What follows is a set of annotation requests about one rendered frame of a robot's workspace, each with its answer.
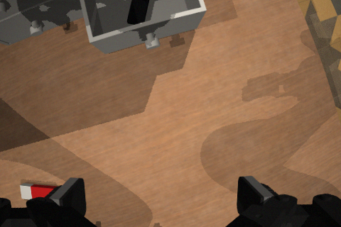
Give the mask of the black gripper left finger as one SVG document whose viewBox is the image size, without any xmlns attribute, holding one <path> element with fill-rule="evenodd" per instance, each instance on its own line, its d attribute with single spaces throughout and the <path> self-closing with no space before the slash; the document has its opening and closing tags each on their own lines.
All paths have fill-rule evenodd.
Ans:
<svg viewBox="0 0 341 227">
<path fill-rule="evenodd" d="M 0 198 L 0 227 L 97 227 L 85 214 L 83 178 L 71 177 L 45 197 L 29 199 L 26 208 L 11 208 L 9 199 Z"/>
</svg>

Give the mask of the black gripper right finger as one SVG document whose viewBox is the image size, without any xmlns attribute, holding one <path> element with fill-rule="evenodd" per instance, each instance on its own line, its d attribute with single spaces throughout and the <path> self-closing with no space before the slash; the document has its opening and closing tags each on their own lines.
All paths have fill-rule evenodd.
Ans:
<svg viewBox="0 0 341 227">
<path fill-rule="evenodd" d="M 239 177 L 240 215 L 225 227 L 341 227 L 341 199 L 337 196 L 319 194 L 312 204 L 297 201 L 294 196 L 278 195 L 252 176 Z"/>
</svg>

